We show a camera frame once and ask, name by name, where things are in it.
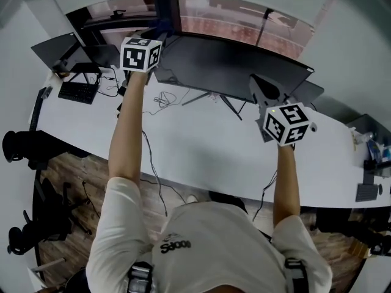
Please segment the person's right forearm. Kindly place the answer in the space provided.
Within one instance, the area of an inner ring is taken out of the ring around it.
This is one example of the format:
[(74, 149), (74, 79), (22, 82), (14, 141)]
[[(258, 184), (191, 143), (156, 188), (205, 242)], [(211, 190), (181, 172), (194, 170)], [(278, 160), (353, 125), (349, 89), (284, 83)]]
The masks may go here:
[(300, 214), (299, 184), (296, 172), (294, 149), (278, 146), (277, 178), (274, 189), (273, 225), (292, 215)]

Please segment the wide black curved monitor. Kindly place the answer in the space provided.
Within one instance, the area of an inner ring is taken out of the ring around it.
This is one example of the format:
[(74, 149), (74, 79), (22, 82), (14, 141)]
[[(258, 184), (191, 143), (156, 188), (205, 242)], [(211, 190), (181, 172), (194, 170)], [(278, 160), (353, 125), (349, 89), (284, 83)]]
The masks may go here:
[(313, 69), (278, 53), (223, 38), (183, 34), (168, 39), (155, 69), (157, 81), (216, 93), (256, 104), (250, 75), (266, 76), (281, 84), (291, 98), (305, 105), (324, 89), (307, 79)]

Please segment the grey desk divider panel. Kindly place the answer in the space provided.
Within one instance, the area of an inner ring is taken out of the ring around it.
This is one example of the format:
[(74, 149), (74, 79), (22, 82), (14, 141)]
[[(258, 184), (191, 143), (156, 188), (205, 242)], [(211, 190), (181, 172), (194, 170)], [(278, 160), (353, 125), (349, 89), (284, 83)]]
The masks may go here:
[(362, 134), (365, 134), (366, 132), (372, 132), (374, 134), (372, 140), (380, 145), (391, 146), (391, 130), (385, 128), (382, 124), (367, 114), (361, 115), (353, 121), (349, 122), (347, 127), (353, 131), (354, 143), (357, 146), (363, 145), (366, 148), (368, 157), (370, 159), (371, 156), (367, 147), (367, 143), (362, 143), (360, 141), (360, 136)]

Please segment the brown desk ornament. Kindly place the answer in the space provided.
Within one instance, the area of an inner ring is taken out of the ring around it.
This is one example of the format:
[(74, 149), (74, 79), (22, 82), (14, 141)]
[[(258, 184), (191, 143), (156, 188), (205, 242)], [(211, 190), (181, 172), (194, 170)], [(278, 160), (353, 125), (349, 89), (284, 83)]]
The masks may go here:
[(55, 73), (60, 79), (66, 78), (70, 75), (65, 62), (63, 60), (57, 60), (52, 67), (52, 72)]

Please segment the black padded seat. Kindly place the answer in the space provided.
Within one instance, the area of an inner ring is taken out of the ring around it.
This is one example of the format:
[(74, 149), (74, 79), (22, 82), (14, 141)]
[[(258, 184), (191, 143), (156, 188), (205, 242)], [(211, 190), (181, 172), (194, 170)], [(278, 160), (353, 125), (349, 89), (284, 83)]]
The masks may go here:
[(67, 281), (64, 293), (91, 293), (85, 269), (79, 270)]

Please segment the long black bar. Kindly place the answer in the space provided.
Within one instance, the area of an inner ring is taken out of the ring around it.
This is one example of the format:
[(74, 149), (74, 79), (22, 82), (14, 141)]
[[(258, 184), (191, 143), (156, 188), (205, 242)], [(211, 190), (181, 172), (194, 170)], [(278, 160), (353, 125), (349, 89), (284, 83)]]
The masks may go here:
[(42, 104), (43, 104), (42, 95), (44, 94), (45, 90), (46, 90), (46, 87), (40, 89), (38, 92), (37, 99), (35, 101), (34, 108), (33, 108), (32, 115), (31, 115), (30, 127), (29, 127), (30, 131), (36, 131), (36, 129), (37, 129), (40, 110), (41, 110)]

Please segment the black laptop stand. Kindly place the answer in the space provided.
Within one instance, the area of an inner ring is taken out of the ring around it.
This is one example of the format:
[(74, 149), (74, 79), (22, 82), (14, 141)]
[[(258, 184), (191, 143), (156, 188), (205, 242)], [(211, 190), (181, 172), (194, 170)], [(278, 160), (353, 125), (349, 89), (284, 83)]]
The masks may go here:
[(99, 66), (92, 62), (92, 63), (76, 63), (74, 67), (70, 69), (71, 73), (92, 73), (92, 74), (98, 74), (101, 75), (101, 70)]

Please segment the black flat monitor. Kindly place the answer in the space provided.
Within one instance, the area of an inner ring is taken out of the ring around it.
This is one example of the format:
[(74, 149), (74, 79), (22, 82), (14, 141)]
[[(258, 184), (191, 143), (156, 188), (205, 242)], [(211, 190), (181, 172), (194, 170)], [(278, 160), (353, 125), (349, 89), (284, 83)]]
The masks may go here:
[(99, 66), (120, 68), (120, 53), (115, 45), (84, 46), (86, 54)]
[(92, 63), (74, 33), (61, 35), (31, 47), (31, 50), (52, 71), (57, 60), (63, 60), (68, 71), (76, 63)]

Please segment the person's left forearm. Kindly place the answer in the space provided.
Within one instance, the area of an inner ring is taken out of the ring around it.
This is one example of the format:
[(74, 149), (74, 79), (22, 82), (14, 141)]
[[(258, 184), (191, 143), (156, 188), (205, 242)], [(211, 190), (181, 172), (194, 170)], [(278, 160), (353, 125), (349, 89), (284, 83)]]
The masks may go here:
[(126, 178), (140, 185), (142, 109), (148, 74), (131, 74), (109, 149), (109, 177)]

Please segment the dark monitor with stand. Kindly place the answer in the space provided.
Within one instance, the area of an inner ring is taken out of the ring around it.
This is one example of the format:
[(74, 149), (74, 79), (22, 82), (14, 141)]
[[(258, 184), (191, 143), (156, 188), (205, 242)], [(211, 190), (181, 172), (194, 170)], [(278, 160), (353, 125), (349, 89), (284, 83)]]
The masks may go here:
[(365, 160), (363, 183), (374, 184), (375, 176), (383, 178), (391, 177), (391, 161), (376, 162), (375, 160)]

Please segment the large glass window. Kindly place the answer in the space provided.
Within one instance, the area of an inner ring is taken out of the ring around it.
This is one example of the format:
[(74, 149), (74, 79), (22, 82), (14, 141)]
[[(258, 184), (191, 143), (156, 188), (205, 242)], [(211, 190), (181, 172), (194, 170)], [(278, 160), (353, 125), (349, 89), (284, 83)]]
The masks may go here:
[[(111, 18), (114, 10), (126, 10)], [(108, 0), (66, 15), (86, 45), (120, 47), (125, 37), (171, 20), (177, 32), (255, 45), (298, 59), (313, 26), (278, 10), (243, 0)]]

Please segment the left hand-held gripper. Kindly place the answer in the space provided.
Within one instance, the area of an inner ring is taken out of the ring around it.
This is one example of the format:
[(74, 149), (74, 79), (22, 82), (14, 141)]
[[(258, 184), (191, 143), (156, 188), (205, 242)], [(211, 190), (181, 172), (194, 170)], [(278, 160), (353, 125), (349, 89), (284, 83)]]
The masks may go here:
[(120, 69), (126, 77), (123, 85), (127, 85), (132, 72), (148, 73), (158, 66), (168, 34), (148, 28), (141, 31), (141, 38), (124, 38), (120, 48)]

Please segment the person in white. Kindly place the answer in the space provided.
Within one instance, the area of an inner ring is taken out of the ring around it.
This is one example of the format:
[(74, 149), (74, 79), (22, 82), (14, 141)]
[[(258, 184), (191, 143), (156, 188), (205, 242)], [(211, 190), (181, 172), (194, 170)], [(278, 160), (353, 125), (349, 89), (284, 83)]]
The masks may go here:
[(130, 268), (144, 261), (158, 293), (204, 293), (222, 285), (286, 293), (290, 258), (303, 263), (310, 293), (329, 293), (331, 268), (298, 216), (282, 220), (267, 239), (234, 205), (191, 203), (175, 208), (152, 242), (139, 188), (115, 177), (107, 184), (86, 275), (91, 293), (126, 293)]

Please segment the blue packet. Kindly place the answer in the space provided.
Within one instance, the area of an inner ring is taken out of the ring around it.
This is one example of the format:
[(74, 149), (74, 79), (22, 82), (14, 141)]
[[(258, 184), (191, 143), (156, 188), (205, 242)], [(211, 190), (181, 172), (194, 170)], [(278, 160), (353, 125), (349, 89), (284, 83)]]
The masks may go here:
[(371, 159), (376, 163), (391, 162), (391, 146), (380, 145), (374, 140), (367, 142)]

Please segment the black office chair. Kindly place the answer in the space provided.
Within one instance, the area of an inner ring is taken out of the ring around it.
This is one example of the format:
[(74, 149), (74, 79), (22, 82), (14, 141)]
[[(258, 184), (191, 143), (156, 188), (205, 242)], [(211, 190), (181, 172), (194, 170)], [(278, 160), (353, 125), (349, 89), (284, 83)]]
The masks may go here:
[(376, 256), (391, 257), (391, 206), (367, 208), (360, 221), (350, 220), (352, 209), (318, 208), (310, 230), (340, 233), (368, 246)]
[(49, 179), (34, 181), (34, 189), (38, 192), (36, 216), (30, 219), (24, 211), (25, 226), (9, 230), (9, 254), (24, 255), (41, 241), (64, 241), (71, 234), (72, 225), (78, 226), (87, 235), (92, 235), (92, 231), (84, 228), (72, 213), (76, 208), (90, 204), (90, 200), (85, 198), (74, 204), (70, 203), (70, 188), (71, 184), (64, 182), (62, 194), (59, 194)]
[(90, 155), (44, 131), (9, 131), (2, 140), (2, 149), (8, 162), (26, 158), (32, 170), (46, 170), (49, 160), (63, 153), (79, 158)]

